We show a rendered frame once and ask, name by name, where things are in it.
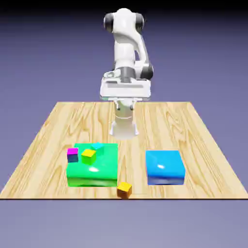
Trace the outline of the small yellow cube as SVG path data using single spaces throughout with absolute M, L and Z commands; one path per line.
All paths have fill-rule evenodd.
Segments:
M 85 149 L 81 154 L 81 161 L 84 164 L 92 165 L 96 161 L 96 151 Z

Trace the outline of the small cyan cube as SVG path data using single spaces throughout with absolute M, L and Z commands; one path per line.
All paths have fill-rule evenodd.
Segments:
M 96 151 L 97 156 L 104 154 L 104 149 L 105 149 L 104 147 L 105 147 L 104 144 L 99 142 L 91 144 L 91 149 Z

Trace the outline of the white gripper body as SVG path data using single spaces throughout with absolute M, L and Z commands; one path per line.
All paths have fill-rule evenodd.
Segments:
M 121 82 L 119 77 L 102 78 L 100 97 L 103 100 L 134 98 L 149 100 L 151 96 L 151 81 L 131 78 L 131 82 Z

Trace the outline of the small magenta cube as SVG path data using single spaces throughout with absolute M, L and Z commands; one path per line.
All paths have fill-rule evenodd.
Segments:
M 78 162 L 78 147 L 67 149 L 67 161 L 68 163 Z

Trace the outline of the small orange cube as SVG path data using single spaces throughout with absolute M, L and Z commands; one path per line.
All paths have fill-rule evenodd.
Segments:
M 127 182 L 121 182 L 117 186 L 117 197 L 121 199 L 128 199 L 132 194 L 132 185 Z

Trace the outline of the large blue box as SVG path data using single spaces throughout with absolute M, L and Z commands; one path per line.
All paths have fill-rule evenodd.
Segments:
M 184 184 L 186 170 L 178 150 L 148 150 L 145 160 L 149 186 Z

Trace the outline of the large green box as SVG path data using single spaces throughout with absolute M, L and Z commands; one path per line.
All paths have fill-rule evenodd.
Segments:
M 103 143 L 104 154 L 96 156 L 92 165 L 82 163 L 81 154 L 92 143 L 76 143 L 78 162 L 67 163 L 66 176 L 70 187 L 116 187 L 118 179 L 118 144 Z

